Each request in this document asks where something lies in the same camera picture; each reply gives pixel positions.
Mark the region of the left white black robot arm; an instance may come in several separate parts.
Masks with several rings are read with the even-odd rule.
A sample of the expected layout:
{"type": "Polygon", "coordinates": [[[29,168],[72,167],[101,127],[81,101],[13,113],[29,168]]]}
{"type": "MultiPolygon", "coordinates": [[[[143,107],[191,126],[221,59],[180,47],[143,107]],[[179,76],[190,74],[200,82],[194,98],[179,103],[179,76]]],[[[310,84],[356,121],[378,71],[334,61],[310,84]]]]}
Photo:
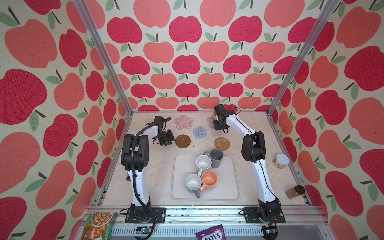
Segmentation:
{"type": "Polygon", "coordinates": [[[167,122],[171,119],[155,116],[154,121],[146,124],[137,134],[124,136],[121,164],[128,172],[133,192],[127,223],[157,223],[156,210],[152,209],[147,190],[145,168],[149,164],[151,140],[158,140],[161,146],[171,145],[175,141],[172,131],[166,130],[167,122]]]}

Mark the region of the green snack bag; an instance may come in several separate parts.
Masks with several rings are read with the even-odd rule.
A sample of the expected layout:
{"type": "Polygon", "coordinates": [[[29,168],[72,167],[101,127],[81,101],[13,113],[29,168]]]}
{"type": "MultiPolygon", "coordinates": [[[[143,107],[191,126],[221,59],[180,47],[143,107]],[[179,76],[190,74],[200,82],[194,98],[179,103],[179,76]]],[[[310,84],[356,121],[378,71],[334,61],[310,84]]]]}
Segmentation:
{"type": "Polygon", "coordinates": [[[86,220],[81,240],[109,240],[117,213],[97,212],[86,220]]]}

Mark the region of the right aluminium frame post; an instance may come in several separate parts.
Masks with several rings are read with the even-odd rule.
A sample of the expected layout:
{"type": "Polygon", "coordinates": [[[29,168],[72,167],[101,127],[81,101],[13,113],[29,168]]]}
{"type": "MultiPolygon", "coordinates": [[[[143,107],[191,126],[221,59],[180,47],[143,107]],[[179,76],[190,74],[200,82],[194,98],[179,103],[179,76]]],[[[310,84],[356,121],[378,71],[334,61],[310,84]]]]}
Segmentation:
{"type": "Polygon", "coordinates": [[[283,97],[285,91],[288,89],[290,82],[293,80],[297,71],[299,70],[302,63],[304,62],[307,54],[312,49],[315,41],[317,40],[317,38],[320,35],[323,28],[325,27],[329,17],[334,12],[334,9],[337,7],[338,3],[339,3],[339,1],[336,1],[336,0],[329,0],[325,3],[323,9],[320,12],[319,17],[315,21],[315,24],[309,33],[306,41],[303,43],[303,47],[300,49],[299,54],[297,55],[292,67],[290,68],[287,76],[284,77],[283,82],[281,84],[281,87],[279,88],[276,96],[272,100],[271,105],[267,111],[268,117],[272,116],[274,110],[276,109],[277,105],[281,101],[281,98],[283,97]]]}

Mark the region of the brown round wooden coaster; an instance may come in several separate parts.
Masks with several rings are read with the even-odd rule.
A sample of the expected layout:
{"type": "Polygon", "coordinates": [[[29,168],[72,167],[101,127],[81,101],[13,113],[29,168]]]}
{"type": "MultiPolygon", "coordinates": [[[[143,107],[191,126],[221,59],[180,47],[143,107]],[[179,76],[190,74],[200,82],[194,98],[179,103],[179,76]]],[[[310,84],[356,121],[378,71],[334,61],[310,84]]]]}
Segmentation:
{"type": "Polygon", "coordinates": [[[184,149],[191,144],[191,138],[188,135],[179,135],[176,137],[175,143],[177,147],[184,149]]]}

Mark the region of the dark grey mug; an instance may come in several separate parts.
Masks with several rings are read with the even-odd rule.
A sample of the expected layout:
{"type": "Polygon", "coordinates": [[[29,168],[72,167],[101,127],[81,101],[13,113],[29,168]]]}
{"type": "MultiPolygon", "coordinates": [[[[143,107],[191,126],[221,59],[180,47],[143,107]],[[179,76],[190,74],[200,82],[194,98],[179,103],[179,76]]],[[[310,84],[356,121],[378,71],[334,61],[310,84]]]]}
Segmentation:
{"type": "Polygon", "coordinates": [[[224,157],[224,153],[220,149],[213,149],[209,152],[204,152],[204,155],[210,157],[211,159],[211,167],[218,168],[221,165],[222,159],[224,157]]]}

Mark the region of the left aluminium frame post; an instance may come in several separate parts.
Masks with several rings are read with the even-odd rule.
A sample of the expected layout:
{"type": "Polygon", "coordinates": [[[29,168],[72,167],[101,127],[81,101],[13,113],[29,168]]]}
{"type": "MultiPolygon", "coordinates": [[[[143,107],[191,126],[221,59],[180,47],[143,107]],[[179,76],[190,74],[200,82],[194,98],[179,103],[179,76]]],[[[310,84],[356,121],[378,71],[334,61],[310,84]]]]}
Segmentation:
{"type": "Polygon", "coordinates": [[[128,101],[128,98],[125,94],[125,90],[122,86],[120,78],[119,78],[118,74],[116,73],[115,68],[112,64],[112,60],[109,56],[107,48],[105,47],[105,44],[100,37],[96,23],[92,18],[92,14],[88,8],[86,1],[75,0],[74,2],[76,5],[76,8],[77,8],[77,10],[78,10],[78,12],[82,18],[82,21],[84,22],[84,24],[85,24],[85,26],[86,26],[86,28],[87,28],[90,36],[91,36],[91,39],[95,45],[95,48],[98,51],[98,54],[101,58],[101,61],[104,65],[104,67],[105,67],[105,70],[112,81],[112,84],[113,84],[113,86],[117,92],[117,95],[120,98],[122,105],[127,112],[128,117],[132,117],[133,110],[132,110],[131,105],[128,101]]]}

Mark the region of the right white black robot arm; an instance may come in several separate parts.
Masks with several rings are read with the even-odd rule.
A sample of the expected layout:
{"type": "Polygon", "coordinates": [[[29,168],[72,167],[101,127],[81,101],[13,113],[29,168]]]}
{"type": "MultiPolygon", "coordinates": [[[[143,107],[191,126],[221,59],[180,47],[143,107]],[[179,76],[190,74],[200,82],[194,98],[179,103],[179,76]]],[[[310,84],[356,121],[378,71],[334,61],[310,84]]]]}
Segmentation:
{"type": "Polygon", "coordinates": [[[232,128],[243,139],[241,153],[245,161],[249,162],[258,186],[258,215],[263,223],[271,223],[281,213],[281,202],[271,186],[266,165],[266,145],[264,134],[246,125],[237,114],[213,113],[215,130],[232,128]]]}

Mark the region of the white mug upper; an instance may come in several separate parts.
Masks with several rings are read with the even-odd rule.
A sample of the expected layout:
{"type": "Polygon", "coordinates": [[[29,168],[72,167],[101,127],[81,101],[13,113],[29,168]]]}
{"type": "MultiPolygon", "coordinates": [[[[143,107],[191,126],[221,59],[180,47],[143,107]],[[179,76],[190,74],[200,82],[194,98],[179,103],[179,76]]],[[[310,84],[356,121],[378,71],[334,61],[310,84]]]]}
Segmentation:
{"type": "Polygon", "coordinates": [[[202,176],[205,170],[208,170],[212,165],[212,160],[207,155],[200,155],[196,159],[196,167],[198,170],[198,176],[202,176]]]}

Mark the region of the white lid glass jar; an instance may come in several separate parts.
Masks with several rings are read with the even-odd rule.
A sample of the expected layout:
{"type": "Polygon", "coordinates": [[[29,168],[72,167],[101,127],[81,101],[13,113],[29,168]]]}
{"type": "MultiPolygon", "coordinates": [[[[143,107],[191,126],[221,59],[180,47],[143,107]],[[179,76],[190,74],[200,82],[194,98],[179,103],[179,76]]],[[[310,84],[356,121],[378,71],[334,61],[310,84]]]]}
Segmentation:
{"type": "Polygon", "coordinates": [[[290,163],[290,158],[285,154],[277,154],[277,156],[273,159],[273,165],[277,169],[283,169],[288,166],[290,163]]]}

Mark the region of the white mug purple handle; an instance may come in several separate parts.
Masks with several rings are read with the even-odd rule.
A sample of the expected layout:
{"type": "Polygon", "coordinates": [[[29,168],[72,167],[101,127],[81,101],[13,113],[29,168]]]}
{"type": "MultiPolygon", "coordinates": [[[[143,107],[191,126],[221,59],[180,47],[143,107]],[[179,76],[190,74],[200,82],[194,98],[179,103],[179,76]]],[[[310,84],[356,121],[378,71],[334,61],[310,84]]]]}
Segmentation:
{"type": "Polygon", "coordinates": [[[195,194],[200,199],[200,187],[202,186],[202,179],[198,174],[189,174],[185,180],[186,187],[189,192],[195,194]]]}

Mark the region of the aluminium front rail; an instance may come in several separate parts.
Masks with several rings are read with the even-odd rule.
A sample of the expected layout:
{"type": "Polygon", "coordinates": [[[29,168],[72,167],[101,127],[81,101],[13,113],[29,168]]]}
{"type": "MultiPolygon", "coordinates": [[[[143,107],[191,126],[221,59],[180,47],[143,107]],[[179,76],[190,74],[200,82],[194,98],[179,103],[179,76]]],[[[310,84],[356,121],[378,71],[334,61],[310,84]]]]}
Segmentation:
{"type": "Polygon", "coordinates": [[[166,206],[155,228],[147,223],[126,223],[127,206],[89,207],[71,234],[82,237],[86,219],[97,212],[117,213],[112,226],[112,240],[194,240],[196,233],[222,225],[228,240],[261,240],[266,233],[276,233],[279,240],[334,240],[329,222],[320,207],[287,205],[270,224],[260,223],[246,214],[254,206],[166,206]]]}

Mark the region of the purple Fox's candy bag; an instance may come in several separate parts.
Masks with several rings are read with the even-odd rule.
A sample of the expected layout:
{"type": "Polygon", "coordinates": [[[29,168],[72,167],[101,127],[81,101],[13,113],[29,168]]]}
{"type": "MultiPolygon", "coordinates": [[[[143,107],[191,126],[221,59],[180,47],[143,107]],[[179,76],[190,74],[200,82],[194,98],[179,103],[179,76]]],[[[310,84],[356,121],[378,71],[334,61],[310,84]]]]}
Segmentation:
{"type": "Polygon", "coordinates": [[[217,225],[196,233],[198,240],[226,240],[223,225],[217,225]]]}

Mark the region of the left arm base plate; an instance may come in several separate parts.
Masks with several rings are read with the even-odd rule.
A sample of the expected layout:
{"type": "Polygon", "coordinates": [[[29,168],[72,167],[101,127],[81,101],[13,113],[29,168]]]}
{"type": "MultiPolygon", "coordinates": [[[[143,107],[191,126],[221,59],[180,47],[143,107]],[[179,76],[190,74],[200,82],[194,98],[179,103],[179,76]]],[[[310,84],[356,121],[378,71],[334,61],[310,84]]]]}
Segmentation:
{"type": "Polygon", "coordinates": [[[127,224],[163,224],[166,217],[166,208],[151,208],[147,211],[142,206],[132,205],[127,213],[125,223],[127,224]]]}

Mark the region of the white plastic tray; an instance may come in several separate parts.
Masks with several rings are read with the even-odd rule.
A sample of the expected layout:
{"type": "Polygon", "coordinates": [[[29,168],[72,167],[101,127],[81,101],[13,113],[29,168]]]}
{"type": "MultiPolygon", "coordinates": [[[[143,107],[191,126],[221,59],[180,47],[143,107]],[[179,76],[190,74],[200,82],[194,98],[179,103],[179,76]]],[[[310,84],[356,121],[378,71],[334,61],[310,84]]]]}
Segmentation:
{"type": "MultiPolygon", "coordinates": [[[[197,155],[178,155],[174,159],[174,173],[171,195],[177,200],[198,200],[197,196],[188,190],[186,178],[196,174],[197,155]]],[[[219,177],[218,183],[212,190],[201,193],[200,200],[207,201],[235,201],[239,198],[239,188],[235,171],[234,159],[224,156],[221,165],[213,169],[219,177]]]]}

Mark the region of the grey round woven coaster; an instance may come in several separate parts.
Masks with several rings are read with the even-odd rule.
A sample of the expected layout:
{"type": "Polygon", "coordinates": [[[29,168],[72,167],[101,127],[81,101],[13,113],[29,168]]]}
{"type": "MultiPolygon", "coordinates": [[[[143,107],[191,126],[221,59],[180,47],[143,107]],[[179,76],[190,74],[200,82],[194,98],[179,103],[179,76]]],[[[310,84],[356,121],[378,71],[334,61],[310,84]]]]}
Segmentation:
{"type": "Polygon", "coordinates": [[[196,127],[194,130],[193,130],[193,135],[195,138],[197,139],[203,139],[207,136],[208,134],[208,131],[206,130],[206,128],[204,127],[196,127]]]}

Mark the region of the pink flower coaster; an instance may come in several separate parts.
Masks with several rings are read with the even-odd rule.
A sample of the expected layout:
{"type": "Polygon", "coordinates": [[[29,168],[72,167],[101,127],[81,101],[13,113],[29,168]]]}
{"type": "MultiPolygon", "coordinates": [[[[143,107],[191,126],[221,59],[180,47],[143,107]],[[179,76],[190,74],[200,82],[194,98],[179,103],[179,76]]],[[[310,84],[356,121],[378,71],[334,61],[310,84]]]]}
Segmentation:
{"type": "Polygon", "coordinates": [[[189,118],[186,115],[181,115],[180,117],[178,117],[174,120],[174,123],[176,124],[176,128],[178,130],[191,129],[193,122],[194,122],[194,119],[189,118]]]}
{"type": "Polygon", "coordinates": [[[214,127],[214,120],[212,119],[212,117],[208,117],[207,118],[207,122],[209,123],[209,127],[211,128],[211,129],[214,129],[215,127],[214,127]]]}

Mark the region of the aluminium frame post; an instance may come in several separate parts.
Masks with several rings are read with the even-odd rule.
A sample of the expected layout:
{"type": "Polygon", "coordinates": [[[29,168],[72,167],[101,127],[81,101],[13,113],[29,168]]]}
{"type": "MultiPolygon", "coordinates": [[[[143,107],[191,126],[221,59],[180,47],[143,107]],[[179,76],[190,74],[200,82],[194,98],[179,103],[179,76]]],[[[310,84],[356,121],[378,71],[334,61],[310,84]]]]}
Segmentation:
{"type": "Polygon", "coordinates": [[[290,68],[287,76],[284,77],[283,82],[281,84],[281,87],[279,88],[276,96],[272,100],[271,105],[267,111],[268,117],[272,116],[274,110],[276,109],[277,105],[281,101],[281,98],[283,97],[285,91],[288,89],[290,82],[293,80],[297,71],[299,70],[302,63],[304,62],[307,54],[312,49],[315,41],[317,40],[317,38],[320,35],[323,28],[325,27],[329,17],[334,12],[334,9],[337,7],[338,3],[339,3],[339,1],[336,1],[336,0],[329,0],[325,3],[323,9],[320,12],[319,17],[315,21],[315,24],[309,33],[306,41],[303,43],[303,47],[300,49],[299,54],[297,55],[292,67],[290,68]]]}
{"type": "Polygon", "coordinates": [[[128,101],[128,98],[125,94],[125,90],[122,86],[120,78],[119,78],[118,74],[116,73],[115,68],[112,64],[112,60],[109,56],[107,48],[105,47],[105,44],[100,37],[96,23],[92,18],[92,14],[88,8],[86,1],[75,0],[74,2],[76,5],[76,8],[77,8],[77,10],[78,10],[78,12],[82,18],[82,21],[84,22],[84,24],[85,24],[85,26],[86,26],[86,28],[87,28],[90,36],[91,36],[91,39],[95,45],[95,48],[98,51],[98,54],[101,58],[101,61],[104,65],[104,67],[105,67],[105,70],[112,81],[112,84],[113,84],[113,86],[117,92],[117,95],[120,98],[122,105],[127,112],[128,117],[132,117],[133,110],[132,110],[131,105],[128,101]]]}

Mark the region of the orange mug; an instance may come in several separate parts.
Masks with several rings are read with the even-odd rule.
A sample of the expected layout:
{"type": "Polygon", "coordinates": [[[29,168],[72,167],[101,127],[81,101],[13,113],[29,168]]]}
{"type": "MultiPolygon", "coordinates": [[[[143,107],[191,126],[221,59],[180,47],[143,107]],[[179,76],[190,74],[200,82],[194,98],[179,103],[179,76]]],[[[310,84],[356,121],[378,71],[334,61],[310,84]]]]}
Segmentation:
{"type": "Polygon", "coordinates": [[[212,190],[216,187],[219,177],[213,170],[205,170],[201,176],[202,185],[199,189],[201,193],[204,191],[212,190]]]}

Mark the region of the black lid spice jar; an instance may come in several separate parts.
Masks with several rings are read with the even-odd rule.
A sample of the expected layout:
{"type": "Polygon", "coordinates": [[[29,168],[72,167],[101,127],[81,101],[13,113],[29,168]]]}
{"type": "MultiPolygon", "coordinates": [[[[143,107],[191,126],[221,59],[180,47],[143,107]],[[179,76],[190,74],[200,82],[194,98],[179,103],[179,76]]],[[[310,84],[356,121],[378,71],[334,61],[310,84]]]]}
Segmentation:
{"type": "Polygon", "coordinates": [[[294,186],[291,189],[286,191],[286,196],[290,200],[292,200],[292,199],[295,199],[297,197],[300,197],[300,196],[304,195],[305,192],[306,192],[306,189],[303,186],[296,185],[296,186],[294,186]]]}

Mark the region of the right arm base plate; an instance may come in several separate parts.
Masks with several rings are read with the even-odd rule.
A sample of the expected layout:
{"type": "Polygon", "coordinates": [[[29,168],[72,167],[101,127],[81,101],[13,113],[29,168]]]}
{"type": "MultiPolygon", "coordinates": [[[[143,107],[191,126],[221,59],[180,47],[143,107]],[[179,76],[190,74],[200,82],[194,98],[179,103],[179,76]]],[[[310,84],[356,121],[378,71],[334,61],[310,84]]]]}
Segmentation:
{"type": "Polygon", "coordinates": [[[285,216],[281,210],[270,211],[265,208],[243,208],[240,215],[244,216],[247,224],[284,224],[285,216]]]}

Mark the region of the tan round rattan coaster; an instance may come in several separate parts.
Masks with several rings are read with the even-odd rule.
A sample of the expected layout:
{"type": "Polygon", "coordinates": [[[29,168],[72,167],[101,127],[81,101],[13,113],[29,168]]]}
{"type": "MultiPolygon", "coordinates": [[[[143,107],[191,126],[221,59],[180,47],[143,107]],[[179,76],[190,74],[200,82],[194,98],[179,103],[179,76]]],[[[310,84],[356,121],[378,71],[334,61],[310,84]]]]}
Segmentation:
{"type": "Polygon", "coordinates": [[[221,151],[226,151],[230,148],[230,141],[224,137],[219,137],[215,139],[215,147],[221,151]]]}

